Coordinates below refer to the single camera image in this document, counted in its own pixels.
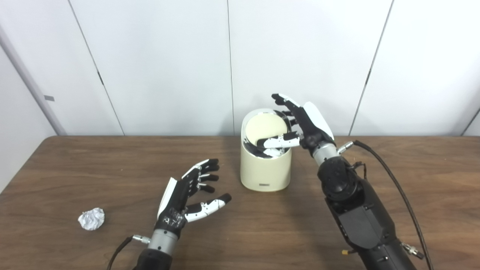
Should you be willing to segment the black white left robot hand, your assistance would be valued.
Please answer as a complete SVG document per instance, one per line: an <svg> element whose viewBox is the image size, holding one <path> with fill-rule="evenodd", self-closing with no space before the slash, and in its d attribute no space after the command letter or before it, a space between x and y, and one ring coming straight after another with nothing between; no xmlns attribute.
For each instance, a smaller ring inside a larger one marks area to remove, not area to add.
<svg viewBox="0 0 480 270"><path fill-rule="evenodd" d="M206 159L193 165L179 180L170 178L158 208L154 229L170 232L180 238L187 223L208 217L225 207L232 200L229 193L188 205L188 200L199 191L209 194L215 192L215 188L206 182L218 181L219 176L214 174L218 170L218 159Z"/></svg>

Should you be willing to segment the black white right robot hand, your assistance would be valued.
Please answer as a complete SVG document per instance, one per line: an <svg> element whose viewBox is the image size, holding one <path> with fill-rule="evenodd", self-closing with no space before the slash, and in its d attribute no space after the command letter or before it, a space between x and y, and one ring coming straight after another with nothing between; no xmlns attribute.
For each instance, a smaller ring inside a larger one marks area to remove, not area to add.
<svg viewBox="0 0 480 270"><path fill-rule="evenodd" d="M290 97L280 93L274 93L271 97L277 105L283 105L288 108L286 115L293 117L290 123L298 125L301 132L289 132L259 139L256 142L258 148L276 149L301 146L303 149L313 151L322 143L335 145L334 136L329 125L313 103L307 102L300 106Z"/></svg>

